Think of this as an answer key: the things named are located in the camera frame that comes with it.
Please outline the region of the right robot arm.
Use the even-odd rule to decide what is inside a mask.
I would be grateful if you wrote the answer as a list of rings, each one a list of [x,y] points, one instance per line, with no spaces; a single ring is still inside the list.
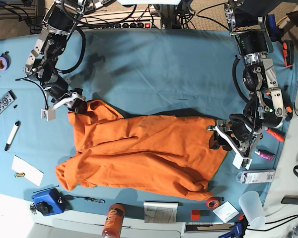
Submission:
[[[62,75],[76,70],[83,60],[86,37],[77,24],[89,3],[88,0],[54,1],[43,18],[44,27],[26,60],[23,68],[26,76],[22,80],[34,83],[43,93],[45,107],[42,113],[45,117],[60,106],[77,114],[85,114],[87,111],[82,89],[69,89],[69,83]],[[74,66],[60,70],[56,67],[58,58],[65,51],[74,30],[82,38],[80,56]]]

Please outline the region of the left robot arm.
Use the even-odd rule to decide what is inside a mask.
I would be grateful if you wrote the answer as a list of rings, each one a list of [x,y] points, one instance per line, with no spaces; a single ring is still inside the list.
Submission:
[[[213,132],[210,149],[234,150],[246,159],[264,131],[277,129],[292,117],[292,109],[284,103],[273,60],[267,57],[273,52],[275,21],[259,7],[256,0],[224,3],[229,34],[238,50],[232,66],[233,82],[246,105],[241,114],[231,114],[228,120],[207,126]]]

